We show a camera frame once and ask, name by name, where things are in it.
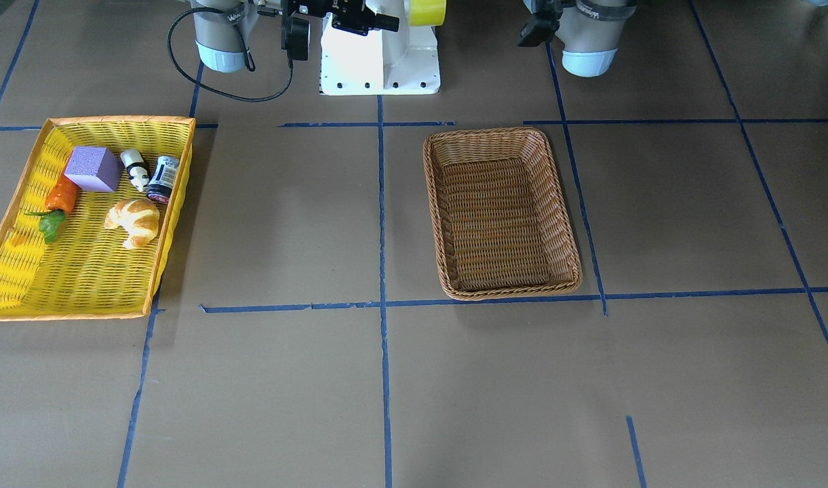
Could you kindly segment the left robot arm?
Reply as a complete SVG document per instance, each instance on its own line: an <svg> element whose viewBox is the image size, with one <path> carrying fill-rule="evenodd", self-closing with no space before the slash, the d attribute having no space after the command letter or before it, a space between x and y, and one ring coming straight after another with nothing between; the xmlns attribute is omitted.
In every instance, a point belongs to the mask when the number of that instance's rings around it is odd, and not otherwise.
<svg viewBox="0 0 828 488"><path fill-rule="evenodd" d="M565 71L584 78L606 74L636 7L637 1L568 1L556 34L564 44L561 65Z"/></svg>

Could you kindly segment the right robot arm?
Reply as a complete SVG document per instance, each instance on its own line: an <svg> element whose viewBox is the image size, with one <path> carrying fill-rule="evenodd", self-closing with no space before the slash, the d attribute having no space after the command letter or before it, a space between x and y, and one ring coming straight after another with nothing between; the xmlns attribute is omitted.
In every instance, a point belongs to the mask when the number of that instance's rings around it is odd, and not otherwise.
<svg viewBox="0 0 828 488"><path fill-rule="evenodd" d="M364 1L191 1L201 62L219 73L255 70L250 33L259 16L281 16L281 49L292 61L309 57L308 18L329 18L336 30L358 36L396 32L400 18L378 13Z"/></svg>

